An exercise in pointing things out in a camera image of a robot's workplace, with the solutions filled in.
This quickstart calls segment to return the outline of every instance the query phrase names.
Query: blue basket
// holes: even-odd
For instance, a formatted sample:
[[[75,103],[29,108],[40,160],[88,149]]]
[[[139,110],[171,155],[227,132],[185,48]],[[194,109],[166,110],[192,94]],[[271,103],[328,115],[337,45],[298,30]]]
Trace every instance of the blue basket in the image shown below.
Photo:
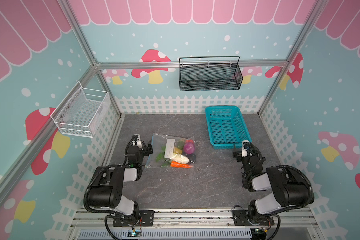
[[[205,108],[209,139],[214,149],[241,148],[244,140],[252,142],[243,115],[235,106]]]

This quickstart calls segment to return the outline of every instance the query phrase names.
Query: carrot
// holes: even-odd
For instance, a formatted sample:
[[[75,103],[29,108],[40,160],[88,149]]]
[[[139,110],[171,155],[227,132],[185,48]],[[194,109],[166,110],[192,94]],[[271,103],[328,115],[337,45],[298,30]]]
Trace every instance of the carrot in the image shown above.
[[[176,161],[172,161],[172,162],[171,162],[171,167],[192,168],[193,166],[190,166],[190,165],[188,165],[188,164],[178,163],[178,162],[176,162]]]

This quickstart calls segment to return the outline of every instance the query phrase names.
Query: black mesh basket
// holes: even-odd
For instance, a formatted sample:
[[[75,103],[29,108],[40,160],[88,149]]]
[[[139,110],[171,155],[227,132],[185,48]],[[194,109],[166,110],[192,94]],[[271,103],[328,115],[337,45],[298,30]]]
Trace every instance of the black mesh basket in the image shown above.
[[[240,89],[239,60],[238,56],[180,58],[180,91]]]

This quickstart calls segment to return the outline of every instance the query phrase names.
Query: white wire basket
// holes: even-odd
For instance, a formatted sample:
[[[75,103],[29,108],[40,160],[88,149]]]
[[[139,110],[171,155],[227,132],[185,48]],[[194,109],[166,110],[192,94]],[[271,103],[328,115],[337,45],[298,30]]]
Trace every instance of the white wire basket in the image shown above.
[[[108,92],[83,88],[77,82],[51,118],[62,134],[93,137],[109,106]]]

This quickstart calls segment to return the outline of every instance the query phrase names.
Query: bag of vegetables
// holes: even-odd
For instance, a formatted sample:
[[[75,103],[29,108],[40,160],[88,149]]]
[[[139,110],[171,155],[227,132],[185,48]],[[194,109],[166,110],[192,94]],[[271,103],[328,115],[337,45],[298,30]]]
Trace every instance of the bag of vegetables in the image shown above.
[[[195,140],[154,133],[152,136],[154,153],[149,155],[145,167],[191,168],[196,160]]]

